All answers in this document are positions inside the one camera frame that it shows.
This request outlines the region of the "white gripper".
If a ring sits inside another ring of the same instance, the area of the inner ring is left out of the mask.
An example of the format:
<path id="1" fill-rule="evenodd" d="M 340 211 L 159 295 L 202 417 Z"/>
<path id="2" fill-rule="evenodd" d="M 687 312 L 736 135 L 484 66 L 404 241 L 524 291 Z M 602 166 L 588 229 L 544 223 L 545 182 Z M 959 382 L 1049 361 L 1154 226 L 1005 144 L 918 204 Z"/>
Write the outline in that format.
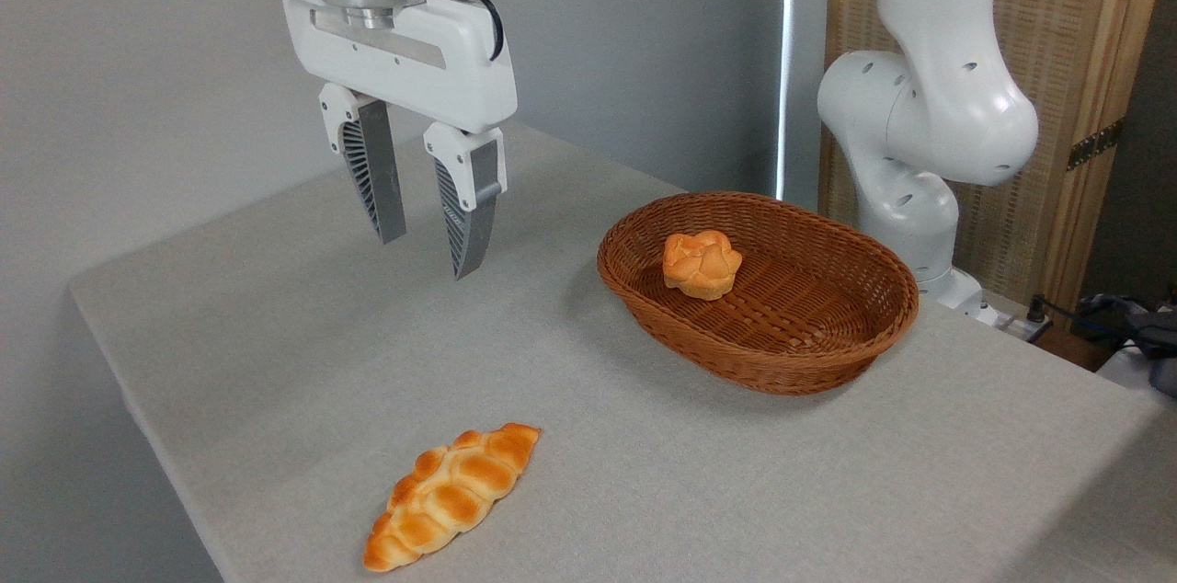
<path id="1" fill-rule="evenodd" d="M 493 127 L 518 106 L 508 46 L 488 9 L 472 0 L 282 0 L 282 12 L 302 68 L 327 81 L 326 135 L 380 241 L 406 232 L 387 102 L 438 121 L 424 143 L 453 272 L 479 269 L 506 190 L 503 131 Z"/>

